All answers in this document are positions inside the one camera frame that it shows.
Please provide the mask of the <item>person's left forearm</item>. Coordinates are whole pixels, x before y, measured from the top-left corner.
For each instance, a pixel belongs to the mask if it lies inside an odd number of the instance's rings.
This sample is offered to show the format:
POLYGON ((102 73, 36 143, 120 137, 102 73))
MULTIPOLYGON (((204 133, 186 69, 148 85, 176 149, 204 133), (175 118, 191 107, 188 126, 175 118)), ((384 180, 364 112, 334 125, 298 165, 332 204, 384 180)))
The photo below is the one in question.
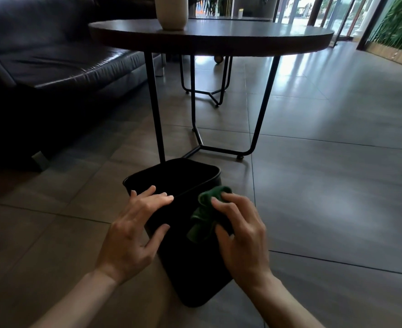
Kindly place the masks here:
POLYGON ((93 270, 29 328, 87 328, 117 286, 114 279, 93 270))

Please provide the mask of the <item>large round dark side table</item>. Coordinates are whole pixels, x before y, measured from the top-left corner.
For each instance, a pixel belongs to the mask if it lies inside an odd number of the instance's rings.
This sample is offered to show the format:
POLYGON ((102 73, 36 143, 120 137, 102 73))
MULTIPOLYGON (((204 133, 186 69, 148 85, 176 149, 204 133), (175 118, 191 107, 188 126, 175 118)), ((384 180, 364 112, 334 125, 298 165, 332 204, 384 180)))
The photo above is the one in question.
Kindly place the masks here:
POLYGON ((160 163, 165 162, 165 149, 156 90, 153 53, 190 56, 192 127, 198 146, 184 158, 199 150, 236 155, 237 159, 254 152, 269 102, 272 86, 284 55, 305 54, 324 50, 334 31, 313 26, 246 21, 189 19, 182 31, 165 31, 157 19, 109 20, 89 24, 91 37, 106 46, 144 53, 154 128, 160 163), (263 101, 260 107, 251 146, 241 152, 203 144, 196 125, 195 56, 273 57, 263 101))

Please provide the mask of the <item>person's right forearm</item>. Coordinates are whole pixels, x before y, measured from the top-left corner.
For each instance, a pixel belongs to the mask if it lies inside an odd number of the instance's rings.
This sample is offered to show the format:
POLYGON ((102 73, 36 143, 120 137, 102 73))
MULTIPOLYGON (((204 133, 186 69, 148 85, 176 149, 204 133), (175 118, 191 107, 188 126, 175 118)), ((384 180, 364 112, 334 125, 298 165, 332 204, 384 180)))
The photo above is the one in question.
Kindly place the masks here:
POLYGON ((325 328, 272 273, 245 292, 269 328, 325 328))

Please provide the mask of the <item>green potted plant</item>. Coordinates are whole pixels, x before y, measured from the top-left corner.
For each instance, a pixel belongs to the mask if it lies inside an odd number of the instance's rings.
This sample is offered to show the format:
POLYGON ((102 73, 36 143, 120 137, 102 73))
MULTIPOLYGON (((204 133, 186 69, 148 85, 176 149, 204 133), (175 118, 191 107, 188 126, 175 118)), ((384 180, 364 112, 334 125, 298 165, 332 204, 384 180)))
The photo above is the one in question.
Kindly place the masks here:
POLYGON ((205 16, 228 15, 229 0, 195 0, 196 14, 205 16))

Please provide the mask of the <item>small round dark side table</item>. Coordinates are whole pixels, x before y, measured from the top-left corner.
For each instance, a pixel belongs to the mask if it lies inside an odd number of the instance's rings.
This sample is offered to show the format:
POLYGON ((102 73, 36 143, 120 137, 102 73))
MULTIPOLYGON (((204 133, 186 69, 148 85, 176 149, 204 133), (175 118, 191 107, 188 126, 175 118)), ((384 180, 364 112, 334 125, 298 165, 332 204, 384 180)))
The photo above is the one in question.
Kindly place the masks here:
MULTIPOLYGON (((272 22, 271 19, 263 18, 263 17, 242 17, 242 18, 237 18, 237 17, 232 17, 232 16, 200 16, 200 15, 198 16, 197 15, 197 16, 190 17, 190 19, 218 20, 218 21, 267 22, 267 23, 272 22)), ((228 89, 228 87, 230 85, 230 76, 231 76, 233 57, 232 56, 226 56, 226 57, 215 56, 214 60, 215 60, 216 64, 220 64, 223 61, 225 61, 221 88, 218 89, 218 90, 212 91, 212 92, 196 90, 195 93, 209 96, 213 100, 213 102, 215 104, 215 108, 218 108, 223 103, 224 94, 225 94, 226 90, 228 89)), ((182 88, 184 89, 186 94, 191 94, 191 89, 188 89, 188 88, 185 87, 184 74, 183 74, 183 62, 182 62, 182 55, 181 54, 179 55, 179 64, 180 64, 180 77, 181 77, 182 88)))

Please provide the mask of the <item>black leather sofa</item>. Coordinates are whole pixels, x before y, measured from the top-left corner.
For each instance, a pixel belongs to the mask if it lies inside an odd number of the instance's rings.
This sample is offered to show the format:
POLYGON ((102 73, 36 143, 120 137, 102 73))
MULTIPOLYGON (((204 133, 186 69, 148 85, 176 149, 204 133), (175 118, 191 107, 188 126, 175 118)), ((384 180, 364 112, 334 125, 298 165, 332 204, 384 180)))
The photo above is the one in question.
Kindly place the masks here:
POLYGON ((0 167, 44 170, 147 81, 143 52, 95 42, 90 23, 155 17, 154 0, 0 0, 0 167))

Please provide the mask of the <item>white ceramic vase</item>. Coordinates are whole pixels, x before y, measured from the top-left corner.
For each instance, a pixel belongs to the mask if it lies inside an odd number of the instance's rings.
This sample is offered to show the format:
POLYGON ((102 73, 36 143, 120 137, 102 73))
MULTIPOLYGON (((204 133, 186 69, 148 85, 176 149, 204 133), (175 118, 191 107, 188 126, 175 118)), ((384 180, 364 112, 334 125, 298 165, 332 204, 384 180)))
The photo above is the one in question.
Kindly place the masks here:
POLYGON ((183 31, 188 22, 188 0, 154 0, 157 19, 165 31, 183 31))

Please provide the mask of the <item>person's right hand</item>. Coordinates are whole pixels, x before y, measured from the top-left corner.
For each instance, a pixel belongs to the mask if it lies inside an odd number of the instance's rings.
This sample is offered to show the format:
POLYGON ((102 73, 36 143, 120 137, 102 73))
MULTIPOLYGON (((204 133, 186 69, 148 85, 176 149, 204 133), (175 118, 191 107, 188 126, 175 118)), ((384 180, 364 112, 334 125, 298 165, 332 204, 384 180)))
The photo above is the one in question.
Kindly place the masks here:
MULTIPOLYGON (((211 203, 220 211, 219 200, 212 198, 211 203)), ((266 227, 260 216, 259 222, 245 220, 230 220, 230 222, 234 230, 233 236, 238 244, 238 266, 236 270, 228 271, 242 290, 247 291, 251 285, 259 283, 262 275, 272 273, 269 265, 266 227)))

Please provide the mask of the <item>person's left hand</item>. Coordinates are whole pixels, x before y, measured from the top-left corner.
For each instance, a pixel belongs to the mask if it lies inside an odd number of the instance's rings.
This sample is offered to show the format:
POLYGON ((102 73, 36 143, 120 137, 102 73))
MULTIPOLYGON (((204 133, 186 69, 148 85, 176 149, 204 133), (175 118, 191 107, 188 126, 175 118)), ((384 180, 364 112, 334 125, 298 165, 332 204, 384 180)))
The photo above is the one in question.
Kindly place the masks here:
MULTIPOLYGON (((157 195, 155 190, 156 187, 151 186, 136 195, 157 195)), ((168 205, 174 200, 173 195, 159 194, 168 196, 168 205)), ((125 217, 117 217, 109 227, 94 270, 100 270, 121 285, 149 266, 154 258, 144 257, 147 243, 142 243, 142 234, 152 215, 129 215, 128 212, 125 217)))

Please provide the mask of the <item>black plastic waste bin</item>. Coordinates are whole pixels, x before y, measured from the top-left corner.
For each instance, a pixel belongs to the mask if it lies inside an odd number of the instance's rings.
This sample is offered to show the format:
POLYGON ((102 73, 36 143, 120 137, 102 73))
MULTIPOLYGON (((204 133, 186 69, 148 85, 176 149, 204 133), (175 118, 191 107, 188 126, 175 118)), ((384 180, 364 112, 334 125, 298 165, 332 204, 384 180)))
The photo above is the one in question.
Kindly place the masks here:
POLYGON ((207 303, 232 277, 220 254, 215 225, 232 234, 229 219, 211 207, 207 219, 192 218, 200 206, 211 204, 210 198, 199 200, 204 192, 213 192, 219 200, 231 189, 221 184, 221 170, 187 158, 176 158, 128 176, 123 185, 131 194, 140 194, 150 186, 156 193, 165 192, 173 202, 157 210, 145 223, 152 236, 159 226, 168 224, 158 255, 181 302, 190 308, 207 303))

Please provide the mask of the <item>wooden planter box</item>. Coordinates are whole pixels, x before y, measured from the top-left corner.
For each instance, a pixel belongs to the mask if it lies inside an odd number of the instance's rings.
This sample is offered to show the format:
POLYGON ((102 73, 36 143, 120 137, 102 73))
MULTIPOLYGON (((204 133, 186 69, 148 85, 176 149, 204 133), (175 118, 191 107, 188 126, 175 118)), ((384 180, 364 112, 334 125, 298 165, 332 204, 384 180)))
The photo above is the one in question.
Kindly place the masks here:
POLYGON ((365 51, 402 65, 402 49, 388 47, 376 42, 368 42, 365 51))

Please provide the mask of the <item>green cleaning cloth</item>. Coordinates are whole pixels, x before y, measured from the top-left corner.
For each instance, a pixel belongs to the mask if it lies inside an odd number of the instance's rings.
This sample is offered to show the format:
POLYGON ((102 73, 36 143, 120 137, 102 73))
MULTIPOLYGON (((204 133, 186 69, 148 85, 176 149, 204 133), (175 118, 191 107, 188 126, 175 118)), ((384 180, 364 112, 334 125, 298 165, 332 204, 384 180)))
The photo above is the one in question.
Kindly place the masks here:
POLYGON ((211 199, 216 198, 220 202, 223 200, 222 193, 232 193, 228 186, 215 186, 208 191, 198 195, 198 207, 193 212, 190 220, 192 227, 187 232, 187 238, 194 244, 201 244, 213 237, 215 226, 221 225, 229 235, 234 234, 233 227, 226 215, 212 206, 211 199))

